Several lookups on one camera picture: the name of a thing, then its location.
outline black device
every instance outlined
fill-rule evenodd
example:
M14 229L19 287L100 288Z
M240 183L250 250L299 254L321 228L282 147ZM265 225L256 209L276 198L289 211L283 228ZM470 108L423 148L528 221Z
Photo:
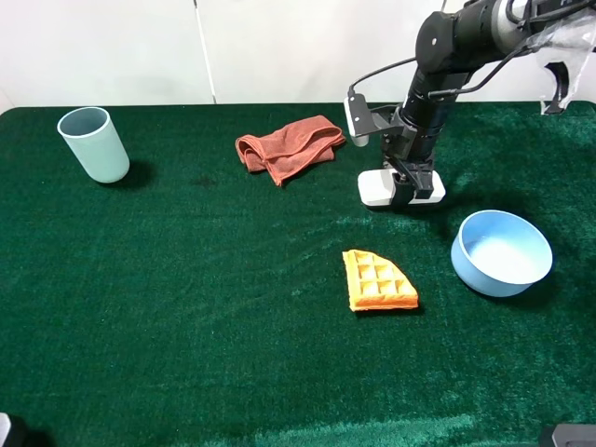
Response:
M345 100L350 134L357 145L368 142L368 135L382 134L384 164L395 170L391 206L431 197L434 146L458 95L486 85L513 58L538 51L533 35L588 7L595 8L596 0L527 0L522 14L516 15L513 0L470 0L454 14L433 12L418 33L415 58L367 74L350 86ZM370 110L364 96L356 93L358 82L413 61L418 66L404 103ZM474 73L494 61L500 63L477 86L464 88ZM559 114L569 74L563 62L547 68L557 88L545 114Z

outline waffle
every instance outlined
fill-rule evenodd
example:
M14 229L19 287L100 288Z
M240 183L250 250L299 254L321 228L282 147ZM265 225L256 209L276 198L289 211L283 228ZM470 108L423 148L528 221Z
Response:
M344 251L350 309L414 309L418 293L390 261L369 251Z

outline green felt table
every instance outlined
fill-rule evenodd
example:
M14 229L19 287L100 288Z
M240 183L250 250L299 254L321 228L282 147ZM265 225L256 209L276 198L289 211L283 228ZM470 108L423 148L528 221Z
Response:
M0 116L0 411L58 446L513 445L596 423L596 112L462 103L437 146L448 196L372 212L376 142L284 188L235 138L341 104L109 108L132 160L94 183L65 109ZM515 212L554 266L490 301L455 275L471 212ZM342 251L394 261L415 311L354 314Z

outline light blue bowl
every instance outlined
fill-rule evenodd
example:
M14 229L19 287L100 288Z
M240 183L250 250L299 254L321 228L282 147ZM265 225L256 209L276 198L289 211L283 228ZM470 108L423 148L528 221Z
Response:
M451 261L470 288L504 297L545 277L552 267L552 251L531 223L509 212L484 210L462 222Z

